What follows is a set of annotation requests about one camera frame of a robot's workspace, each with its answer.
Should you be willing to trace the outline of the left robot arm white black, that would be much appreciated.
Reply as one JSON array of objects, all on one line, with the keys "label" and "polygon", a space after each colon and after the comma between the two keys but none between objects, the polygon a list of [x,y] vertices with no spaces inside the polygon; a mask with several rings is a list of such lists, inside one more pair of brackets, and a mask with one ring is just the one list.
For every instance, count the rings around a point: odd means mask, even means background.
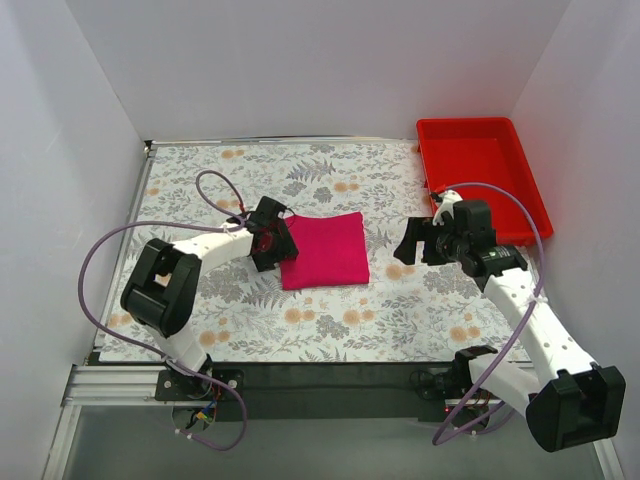
[{"label": "left robot arm white black", "polygon": [[153,336],[162,357],[180,375],[178,387],[193,400],[213,386],[212,361],[189,325],[200,278],[226,263],[249,257],[259,272],[271,271],[298,256],[284,214],[288,208],[269,198],[237,219],[206,228],[202,235],[169,243],[147,242],[125,285],[121,307]]}]

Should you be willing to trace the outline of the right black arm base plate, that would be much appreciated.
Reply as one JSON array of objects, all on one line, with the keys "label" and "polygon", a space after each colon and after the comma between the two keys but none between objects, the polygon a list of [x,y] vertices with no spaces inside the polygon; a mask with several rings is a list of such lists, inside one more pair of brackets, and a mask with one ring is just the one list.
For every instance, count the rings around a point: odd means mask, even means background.
[{"label": "right black arm base plate", "polygon": [[470,388],[452,367],[414,370],[409,384],[423,400],[461,399]]}]

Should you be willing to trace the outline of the magenta t shirt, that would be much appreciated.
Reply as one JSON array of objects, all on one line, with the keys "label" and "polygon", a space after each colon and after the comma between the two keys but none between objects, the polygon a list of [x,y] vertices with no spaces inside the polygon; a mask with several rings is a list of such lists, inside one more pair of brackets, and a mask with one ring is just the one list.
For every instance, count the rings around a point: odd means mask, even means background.
[{"label": "magenta t shirt", "polygon": [[293,215],[286,219],[286,224],[298,256],[280,263],[284,290],[369,283],[364,221],[360,212],[326,218]]}]

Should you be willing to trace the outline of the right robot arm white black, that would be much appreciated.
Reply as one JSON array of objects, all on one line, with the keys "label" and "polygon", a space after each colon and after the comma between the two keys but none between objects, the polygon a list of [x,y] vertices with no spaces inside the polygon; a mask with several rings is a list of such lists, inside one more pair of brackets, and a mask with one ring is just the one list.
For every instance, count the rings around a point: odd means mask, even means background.
[{"label": "right robot arm white black", "polygon": [[541,295],[519,250],[501,245],[489,205],[449,190],[433,217],[411,217],[394,256],[405,265],[457,263],[505,317],[533,364],[527,373],[490,346],[458,351],[451,367],[454,389],[464,397],[481,391],[522,415],[547,452],[616,435],[626,381],[580,347]]}]

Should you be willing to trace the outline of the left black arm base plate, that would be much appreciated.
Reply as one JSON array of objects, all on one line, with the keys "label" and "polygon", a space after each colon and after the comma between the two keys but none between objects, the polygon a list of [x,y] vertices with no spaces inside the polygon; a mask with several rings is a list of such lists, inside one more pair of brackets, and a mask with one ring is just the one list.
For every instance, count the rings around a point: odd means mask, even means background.
[{"label": "left black arm base plate", "polygon": [[[244,372],[238,369],[222,369],[212,374],[213,378],[242,391]],[[159,373],[154,399],[156,401],[204,401],[211,400],[218,391],[218,386],[211,386],[202,379],[186,376],[167,369]]]}]

